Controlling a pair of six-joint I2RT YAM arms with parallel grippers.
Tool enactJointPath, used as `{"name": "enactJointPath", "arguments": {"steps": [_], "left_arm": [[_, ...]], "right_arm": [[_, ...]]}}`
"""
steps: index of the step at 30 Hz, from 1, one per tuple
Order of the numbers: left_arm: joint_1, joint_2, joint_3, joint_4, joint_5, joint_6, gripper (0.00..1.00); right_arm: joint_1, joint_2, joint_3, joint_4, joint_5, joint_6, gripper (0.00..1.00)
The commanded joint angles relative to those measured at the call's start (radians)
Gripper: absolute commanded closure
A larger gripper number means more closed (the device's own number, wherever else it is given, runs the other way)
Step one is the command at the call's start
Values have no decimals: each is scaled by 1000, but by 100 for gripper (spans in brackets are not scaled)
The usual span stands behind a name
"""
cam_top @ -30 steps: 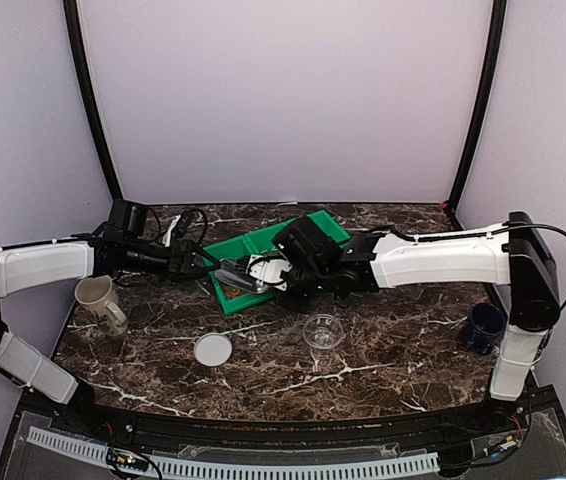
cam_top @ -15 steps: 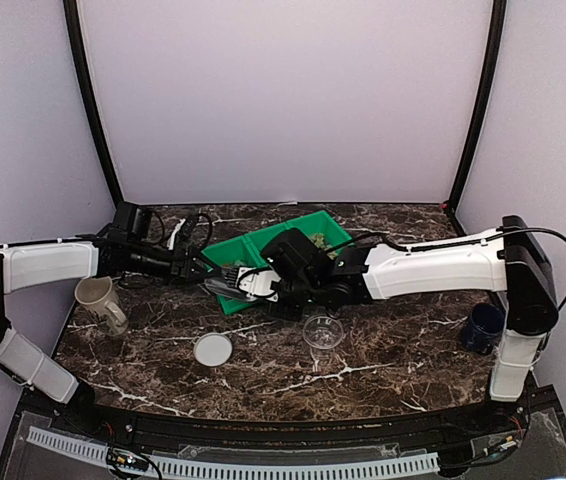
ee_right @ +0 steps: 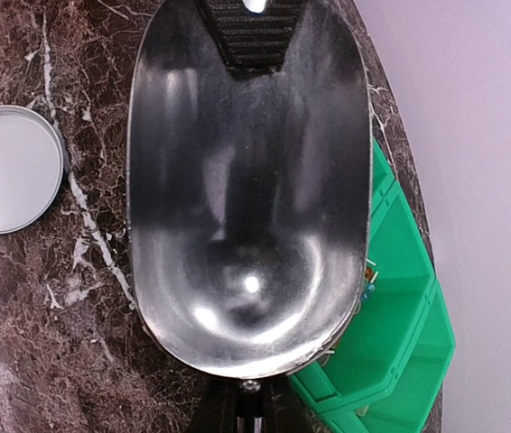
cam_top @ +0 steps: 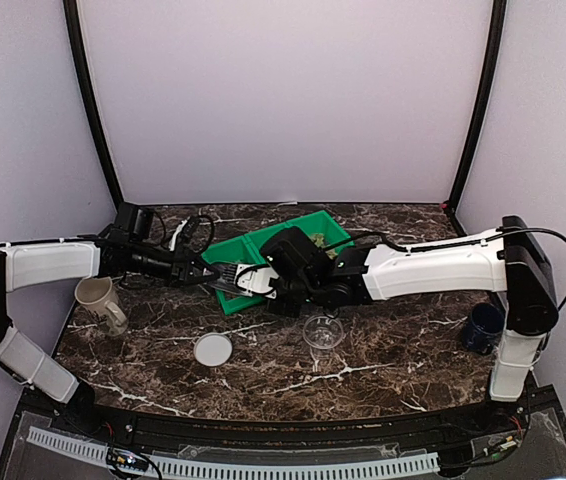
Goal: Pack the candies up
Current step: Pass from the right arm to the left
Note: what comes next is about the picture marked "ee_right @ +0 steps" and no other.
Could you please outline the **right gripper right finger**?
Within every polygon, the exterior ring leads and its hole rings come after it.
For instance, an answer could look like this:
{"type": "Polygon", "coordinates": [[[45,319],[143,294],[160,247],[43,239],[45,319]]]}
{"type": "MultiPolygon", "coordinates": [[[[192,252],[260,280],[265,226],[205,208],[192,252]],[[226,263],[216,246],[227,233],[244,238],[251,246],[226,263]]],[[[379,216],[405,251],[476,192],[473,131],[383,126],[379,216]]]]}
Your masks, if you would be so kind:
{"type": "Polygon", "coordinates": [[[312,433],[313,426],[289,381],[264,382],[263,432],[312,433]]]}

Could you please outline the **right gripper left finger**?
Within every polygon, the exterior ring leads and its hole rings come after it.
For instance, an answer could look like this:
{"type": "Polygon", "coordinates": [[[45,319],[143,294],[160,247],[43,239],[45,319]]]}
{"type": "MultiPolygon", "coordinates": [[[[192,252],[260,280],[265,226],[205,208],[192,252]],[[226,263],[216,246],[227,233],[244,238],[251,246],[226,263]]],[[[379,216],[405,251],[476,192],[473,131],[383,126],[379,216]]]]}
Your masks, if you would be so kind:
{"type": "Polygon", "coordinates": [[[237,387],[233,383],[211,381],[196,410],[188,433],[235,433],[237,431],[237,387]]]}

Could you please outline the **green three-compartment bin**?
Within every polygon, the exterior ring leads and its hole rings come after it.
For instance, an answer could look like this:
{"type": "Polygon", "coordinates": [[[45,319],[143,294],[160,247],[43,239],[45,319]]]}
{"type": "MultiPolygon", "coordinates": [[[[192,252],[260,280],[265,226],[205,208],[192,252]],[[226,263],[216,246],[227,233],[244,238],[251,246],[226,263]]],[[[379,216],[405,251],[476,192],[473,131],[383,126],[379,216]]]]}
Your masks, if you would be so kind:
{"type": "Polygon", "coordinates": [[[374,278],[333,355],[292,378],[333,432],[420,432],[455,349],[441,285],[379,145],[373,146],[368,274],[374,278]]]}

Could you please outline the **metal scoop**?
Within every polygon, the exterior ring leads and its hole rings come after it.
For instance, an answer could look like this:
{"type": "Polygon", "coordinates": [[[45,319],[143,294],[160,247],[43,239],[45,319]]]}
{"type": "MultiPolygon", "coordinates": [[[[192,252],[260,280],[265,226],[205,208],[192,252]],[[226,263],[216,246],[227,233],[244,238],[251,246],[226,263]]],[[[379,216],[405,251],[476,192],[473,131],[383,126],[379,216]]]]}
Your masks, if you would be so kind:
{"type": "Polygon", "coordinates": [[[372,190],[367,77],[325,1],[165,1],[135,64],[127,219],[138,313],[173,358],[237,387],[342,336],[359,301],[372,190]]]}

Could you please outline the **white jar lid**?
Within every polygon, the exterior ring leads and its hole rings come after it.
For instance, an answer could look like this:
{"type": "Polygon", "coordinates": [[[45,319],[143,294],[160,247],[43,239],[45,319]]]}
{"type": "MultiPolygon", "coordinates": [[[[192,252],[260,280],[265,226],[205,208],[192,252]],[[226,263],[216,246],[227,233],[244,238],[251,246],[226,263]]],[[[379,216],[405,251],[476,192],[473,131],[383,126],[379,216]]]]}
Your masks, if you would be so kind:
{"type": "Polygon", "coordinates": [[[56,198],[63,172],[55,128],[29,108],[0,105],[0,235],[38,220],[56,198]]]}

